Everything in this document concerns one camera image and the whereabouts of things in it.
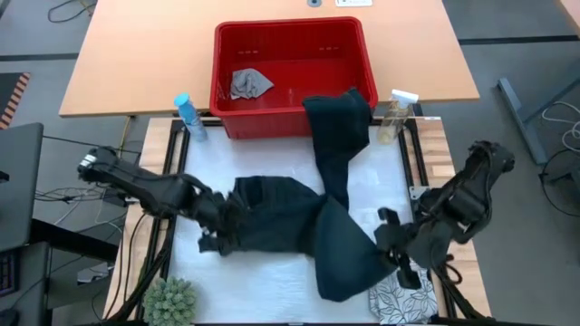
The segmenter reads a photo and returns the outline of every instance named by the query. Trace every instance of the blue spray bottle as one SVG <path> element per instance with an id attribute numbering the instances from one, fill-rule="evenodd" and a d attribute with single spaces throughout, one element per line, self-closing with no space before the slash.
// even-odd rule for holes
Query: blue spray bottle
<path id="1" fill-rule="evenodd" d="M 203 126 L 203 122 L 201 122 L 196 108 L 193 107 L 193 104 L 189 100 L 189 94 L 181 93 L 175 98 L 173 104 L 178 107 L 179 116 L 183 120 L 183 123 L 185 123 L 191 137 L 195 141 L 208 139 L 208 132 Z"/>

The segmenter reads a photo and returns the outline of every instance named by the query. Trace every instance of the keyboard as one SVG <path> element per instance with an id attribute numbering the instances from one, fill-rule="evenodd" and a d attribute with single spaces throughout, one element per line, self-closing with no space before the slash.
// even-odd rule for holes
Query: keyboard
<path id="1" fill-rule="evenodd" d="M 14 250 L 0 253 L 0 298 L 18 291 L 16 254 Z"/>

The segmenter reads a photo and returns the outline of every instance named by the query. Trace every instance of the green succulent plant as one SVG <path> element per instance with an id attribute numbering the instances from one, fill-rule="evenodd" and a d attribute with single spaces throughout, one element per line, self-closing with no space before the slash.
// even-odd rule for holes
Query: green succulent plant
<path id="1" fill-rule="evenodd" d="M 196 294 L 191 282 L 158 279 L 143 300 L 144 320 L 151 326 L 186 326 L 195 317 Z"/>

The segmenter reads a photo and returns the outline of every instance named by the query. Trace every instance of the wooden desk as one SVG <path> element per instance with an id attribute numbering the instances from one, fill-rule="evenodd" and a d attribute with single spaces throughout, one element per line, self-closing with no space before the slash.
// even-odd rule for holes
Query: wooden desk
<path id="1" fill-rule="evenodd" d="M 150 120 L 140 160 L 140 165 L 143 168 L 146 168 L 155 173 L 161 173 L 169 142 L 169 130 L 171 121 L 171 118 L 157 118 Z M 453 162 L 451 161 L 450 150 L 447 144 L 447 139 L 445 138 L 445 131 L 443 130 L 443 123 L 440 118 L 419 118 L 417 119 L 417 127 L 419 130 L 420 144 L 430 185 L 433 187 L 439 187 L 455 175 Z M 180 148 L 180 142 L 181 140 L 178 138 L 176 149 Z M 179 151 L 176 150 L 176 153 L 174 154 L 175 155 L 172 161 L 176 162 L 175 164 L 177 165 L 179 160 Z M 416 168 L 413 170 L 413 177 L 418 177 Z M 111 314 L 115 313 L 122 306 L 125 279 L 127 277 L 127 264 L 129 261 L 129 241 L 135 225 L 137 224 L 137 221 L 141 215 L 142 212 L 139 206 L 132 206 L 129 208 L 127 220 L 125 223 L 125 232 L 123 234 L 123 247 L 120 248 L 120 250 L 123 250 L 123 270 L 121 271 L 119 268 L 121 255 L 118 254 L 117 267 L 115 268 L 112 276 L 111 288 L 109 290 L 107 302 L 105 305 L 105 313 L 109 310 L 109 307 L 111 307 L 111 304 L 113 303 L 113 298 L 115 297 L 117 290 L 117 284 L 120 281 L 119 275 L 122 275 L 121 290 L 119 293 L 119 298 L 115 302 Z M 137 283 L 140 268 L 142 267 L 143 261 L 147 254 L 152 223 L 152 218 L 144 219 L 140 224 L 139 230 L 137 230 L 137 233 L 135 234 L 129 274 L 129 293 L 127 296 L 131 294 Z M 158 249 L 161 246 L 164 236 L 165 234 L 163 231 L 161 231 L 159 234 Z M 449 252 L 455 255 L 455 261 L 452 262 L 452 264 L 463 274 L 463 283 L 459 286 L 459 290 L 479 312 L 489 316 L 490 312 L 488 298 L 483 287 L 483 281 L 481 280 L 478 258 L 476 256 L 473 244 L 471 242 L 465 245 L 452 244 Z M 439 280 L 435 275 L 433 275 L 433 280 L 435 280 L 436 294 L 440 304 L 440 315 L 441 317 L 447 316 L 447 311 L 444 307 L 444 301 L 442 300 L 442 291 L 440 288 Z"/>
<path id="2" fill-rule="evenodd" d="M 209 104 L 214 32 L 226 21 L 355 16 L 362 21 L 379 100 L 392 89 L 422 101 L 479 98 L 441 0 L 100 0 L 64 96 L 61 116 L 174 112 L 187 91 Z"/>
<path id="3" fill-rule="evenodd" d="M 568 15 L 570 23 L 580 35 L 580 1 L 578 0 L 558 0 L 562 10 Z"/>

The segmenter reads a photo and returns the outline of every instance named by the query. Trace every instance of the desk leg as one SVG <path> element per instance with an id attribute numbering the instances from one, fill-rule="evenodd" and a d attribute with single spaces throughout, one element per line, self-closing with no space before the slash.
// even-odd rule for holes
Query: desk leg
<path id="1" fill-rule="evenodd" d="M 554 85 L 540 100 L 524 106 L 507 78 L 502 78 L 498 81 L 498 88 L 513 114 L 517 127 L 526 141 L 536 164 L 545 164 L 547 156 L 546 150 L 539 141 L 536 127 L 532 125 L 531 120 L 540 115 L 543 110 L 550 107 L 555 101 L 561 99 L 578 84 L 580 84 L 580 61 L 575 62 L 565 75 L 558 79 L 557 85 Z"/>
<path id="2" fill-rule="evenodd" d="M 30 243 L 45 241 L 50 246 L 114 263 L 119 247 L 90 236 L 80 235 L 61 227 L 32 219 Z"/>

